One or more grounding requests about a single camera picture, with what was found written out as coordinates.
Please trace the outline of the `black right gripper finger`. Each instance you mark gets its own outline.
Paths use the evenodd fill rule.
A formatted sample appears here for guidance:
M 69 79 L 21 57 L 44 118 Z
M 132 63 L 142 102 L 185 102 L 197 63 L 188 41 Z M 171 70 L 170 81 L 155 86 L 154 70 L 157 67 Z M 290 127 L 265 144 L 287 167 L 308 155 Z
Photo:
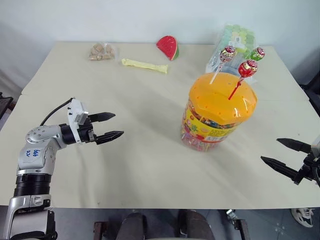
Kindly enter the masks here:
M 276 139 L 279 143 L 285 145 L 287 148 L 290 148 L 292 150 L 295 150 L 297 152 L 303 152 L 303 153 L 310 153 L 311 152 L 311 145 L 298 141 L 298 140 L 294 140 L 291 138 L 277 138 Z
M 296 170 L 286 166 L 283 162 L 280 162 L 276 159 L 265 157 L 265 156 L 261 156 L 260 158 L 265 164 L 267 164 L 273 170 L 290 179 L 293 179 L 298 173 Z

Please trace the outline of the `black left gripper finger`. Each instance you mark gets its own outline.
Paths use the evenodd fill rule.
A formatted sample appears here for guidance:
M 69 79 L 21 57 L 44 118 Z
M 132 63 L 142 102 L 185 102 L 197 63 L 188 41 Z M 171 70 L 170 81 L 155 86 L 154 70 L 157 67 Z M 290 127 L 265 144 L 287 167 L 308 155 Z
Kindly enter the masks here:
M 116 140 L 117 138 L 121 137 L 123 134 L 124 134 L 124 131 L 118 131 L 118 130 L 106 132 L 103 135 L 96 136 L 95 142 L 97 145 L 105 144 L 105 143 Z
M 95 122 L 104 122 L 107 121 L 116 115 L 111 112 L 101 112 L 101 113 L 96 113 L 96 114 L 91 114 L 88 116 L 89 122 L 90 123 L 95 123 Z

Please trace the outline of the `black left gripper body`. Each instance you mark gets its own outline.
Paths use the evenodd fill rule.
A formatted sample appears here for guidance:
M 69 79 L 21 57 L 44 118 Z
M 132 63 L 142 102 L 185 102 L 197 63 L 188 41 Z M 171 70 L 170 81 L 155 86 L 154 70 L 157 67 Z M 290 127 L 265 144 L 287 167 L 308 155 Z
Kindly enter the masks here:
M 88 116 L 84 123 L 79 125 L 77 132 L 82 143 L 90 143 L 97 140 L 97 135 L 94 133 L 94 128 L 92 125 L 92 123 L 97 121 L 97 116 Z

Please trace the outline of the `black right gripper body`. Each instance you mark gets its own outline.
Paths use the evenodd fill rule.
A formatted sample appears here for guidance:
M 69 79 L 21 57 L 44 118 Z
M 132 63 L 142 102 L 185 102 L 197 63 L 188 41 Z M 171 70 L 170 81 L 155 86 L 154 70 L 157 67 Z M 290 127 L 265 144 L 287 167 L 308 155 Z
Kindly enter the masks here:
M 293 182 L 299 185 L 302 179 L 315 181 L 320 186 L 320 161 L 313 153 L 309 153 L 303 160 L 303 165 L 293 178 Z

